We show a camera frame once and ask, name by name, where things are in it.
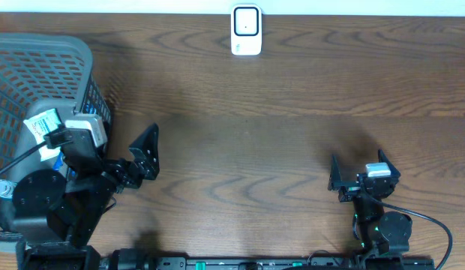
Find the white teal wet wipes pack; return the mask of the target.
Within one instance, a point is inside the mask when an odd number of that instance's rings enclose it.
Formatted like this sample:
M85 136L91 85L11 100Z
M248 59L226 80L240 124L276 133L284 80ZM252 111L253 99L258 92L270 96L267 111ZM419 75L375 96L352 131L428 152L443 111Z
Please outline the white teal wet wipes pack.
M25 126L33 134L37 144L45 142L44 136L59 128L62 121L59 118L56 109L48 109L29 119L23 121ZM39 149L40 160L46 161L51 158L56 158L60 153L60 148L49 149L43 146Z

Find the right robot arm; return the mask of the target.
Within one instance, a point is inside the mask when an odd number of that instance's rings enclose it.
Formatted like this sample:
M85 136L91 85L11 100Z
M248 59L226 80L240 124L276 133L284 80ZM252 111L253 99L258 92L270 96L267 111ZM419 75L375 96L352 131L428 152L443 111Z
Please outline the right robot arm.
M395 191L401 173L382 150L378 161L365 165L354 180L344 180L336 157L331 158L328 189L338 192L342 203L353 203L353 232L363 251L355 255L358 269L405 269L403 253L410 249L412 219L398 211L385 211L381 204Z

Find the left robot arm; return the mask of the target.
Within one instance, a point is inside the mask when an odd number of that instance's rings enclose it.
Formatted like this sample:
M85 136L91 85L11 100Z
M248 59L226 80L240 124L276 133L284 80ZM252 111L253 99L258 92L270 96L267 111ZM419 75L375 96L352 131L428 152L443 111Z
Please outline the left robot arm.
M37 169L13 190L13 228L23 237L19 269L99 269L101 256L89 239L114 194L157 178L158 135L157 124L141 133L129 146L132 161L102 157L87 129L60 126L45 135L46 146L61 149L76 177Z

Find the grey plastic shopping basket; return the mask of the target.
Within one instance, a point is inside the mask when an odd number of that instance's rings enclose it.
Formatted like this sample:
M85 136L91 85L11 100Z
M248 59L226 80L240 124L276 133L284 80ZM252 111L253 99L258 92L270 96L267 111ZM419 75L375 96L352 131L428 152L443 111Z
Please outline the grey plastic shopping basket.
M92 64L75 37L0 34L0 169L36 143L25 119L54 109L62 121L77 113L111 121Z

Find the teal mouthwash bottle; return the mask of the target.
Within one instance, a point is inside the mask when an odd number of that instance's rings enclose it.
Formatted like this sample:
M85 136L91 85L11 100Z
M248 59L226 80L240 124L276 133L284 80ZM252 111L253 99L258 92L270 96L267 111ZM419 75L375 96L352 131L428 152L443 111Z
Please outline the teal mouthwash bottle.
M16 182L0 179L0 198L11 200L16 186Z

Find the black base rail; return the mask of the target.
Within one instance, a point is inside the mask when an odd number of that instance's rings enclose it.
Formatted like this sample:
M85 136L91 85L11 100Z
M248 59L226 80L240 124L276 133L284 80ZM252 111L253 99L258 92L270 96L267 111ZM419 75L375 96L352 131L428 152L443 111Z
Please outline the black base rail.
M305 257L190 257L182 254L153 254L138 249L115 250L100 260L100 270L281 270L281 269L434 269L426 257L342 256L325 250Z

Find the white barcode scanner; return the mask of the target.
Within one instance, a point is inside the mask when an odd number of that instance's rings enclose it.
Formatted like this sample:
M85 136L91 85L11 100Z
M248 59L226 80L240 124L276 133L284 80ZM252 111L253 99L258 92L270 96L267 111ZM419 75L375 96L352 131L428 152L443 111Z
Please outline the white barcode scanner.
M237 4L230 17L231 53L257 56L262 51L262 9L255 4Z

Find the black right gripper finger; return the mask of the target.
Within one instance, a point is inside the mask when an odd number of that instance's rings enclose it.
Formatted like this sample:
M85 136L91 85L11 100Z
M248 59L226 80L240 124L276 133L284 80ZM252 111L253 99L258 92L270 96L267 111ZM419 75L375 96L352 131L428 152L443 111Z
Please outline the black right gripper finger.
M392 162L386 157L386 154L382 149L378 150L378 159L380 163L386 163L389 170L391 171L391 177L400 177L401 173L397 168L392 164Z
M337 158L331 156L331 172L328 180L329 190L338 190L342 185L341 172L338 166Z

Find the blue Oreo cookie pack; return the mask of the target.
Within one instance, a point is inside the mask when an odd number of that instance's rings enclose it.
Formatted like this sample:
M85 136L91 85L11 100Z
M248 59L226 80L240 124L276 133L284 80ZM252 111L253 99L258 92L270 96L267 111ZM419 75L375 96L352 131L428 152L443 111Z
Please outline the blue Oreo cookie pack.
M53 164L52 168L61 173L65 174L67 172L68 166L64 162L65 156L62 152L60 152L57 156L57 159L55 160L55 163Z

